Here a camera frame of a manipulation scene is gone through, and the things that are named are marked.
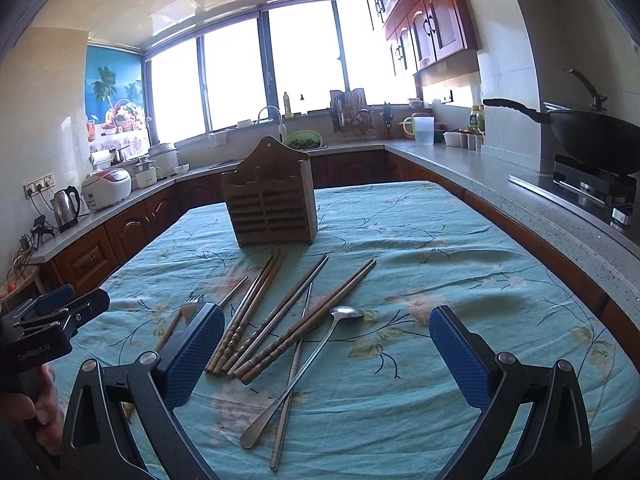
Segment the gas stove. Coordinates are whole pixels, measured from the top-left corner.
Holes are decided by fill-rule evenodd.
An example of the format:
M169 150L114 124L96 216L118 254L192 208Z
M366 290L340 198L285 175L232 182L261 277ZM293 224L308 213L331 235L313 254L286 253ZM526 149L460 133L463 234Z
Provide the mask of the gas stove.
M631 229L638 182L556 155L553 174L510 174L509 180L576 213L640 257L638 229Z

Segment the faucet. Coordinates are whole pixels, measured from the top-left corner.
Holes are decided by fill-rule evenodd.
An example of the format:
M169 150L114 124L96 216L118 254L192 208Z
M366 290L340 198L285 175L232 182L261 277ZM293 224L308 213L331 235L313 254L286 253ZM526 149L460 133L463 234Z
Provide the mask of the faucet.
M280 110L278 109L278 107L271 106L271 105L265 106L262 110L266 110L267 108L273 108L278 113L278 117L280 118L280 125L278 126L278 134L280 136L280 142L282 142L284 139L287 138L287 127L284 125L284 122L282 121L282 114L280 113ZM260 114L262 113L262 110L258 112L258 120L256 121L256 124L260 123Z

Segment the human hand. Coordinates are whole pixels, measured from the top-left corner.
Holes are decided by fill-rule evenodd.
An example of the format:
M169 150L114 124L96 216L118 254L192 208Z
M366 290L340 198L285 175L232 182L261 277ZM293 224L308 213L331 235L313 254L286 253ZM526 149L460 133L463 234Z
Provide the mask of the human hand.
M18 424L35 417L40 424L35 434L37 443L49 454L59 455L64 414L54 385L56 373L50 365L42 365L40 376L42 391L36 403L23 394L0 394L0 416L9 424Z

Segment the window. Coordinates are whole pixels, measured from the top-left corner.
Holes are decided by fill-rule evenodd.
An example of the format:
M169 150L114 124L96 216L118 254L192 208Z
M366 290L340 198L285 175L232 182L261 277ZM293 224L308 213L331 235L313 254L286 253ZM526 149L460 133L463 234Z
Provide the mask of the window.
M415 97L414 78L396 76L389 44L372 30L366 0L337 0L351 89L364 88L369 105L406 103Z
M204 59L211 129L233 126L244 119L256 120L267 105L257 20L205 34Z
M195 39L152 58L151 87L160 142L177 142L205 133Z
M269 22L280 110L284 112L284 92L289 95L293 113L328 108L329 92L344 92L331 2L273 9Z

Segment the blue tablecloth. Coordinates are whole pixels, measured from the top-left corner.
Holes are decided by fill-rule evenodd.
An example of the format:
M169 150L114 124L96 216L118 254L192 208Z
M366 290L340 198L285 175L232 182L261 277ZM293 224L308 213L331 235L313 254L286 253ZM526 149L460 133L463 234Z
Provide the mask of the blue tablecloth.
M249 386L203 374L175 413L221 479L433 478L479 415L429 338L429 313L440 304L495 351L511 351L524 364L574 364L595 467L633 440L638 372L590 311L491 222L428 182L318 190L316 203L315 243L282 246L287 257L254 322L325 252L330 259L311 304L369 258L378 261L345 300L365 317L338 325L298 383L275 475L268 463L277 417L252 450L238 438L286 385L292 352ZM242 277L255 277L269 253L264 246L238 248L224 204L189 211L104 284L110 310L82 328L74 352L55 364L61 398L68 399L85 359L132 362L155 346L186 297L203 292L207 301L221 300ZM277 333L300 316L302 303ZM303 359L327 327L307 337ZM493 474L506 466L527 412L523 406ZM132 427L150 470L162 478L135 414Z

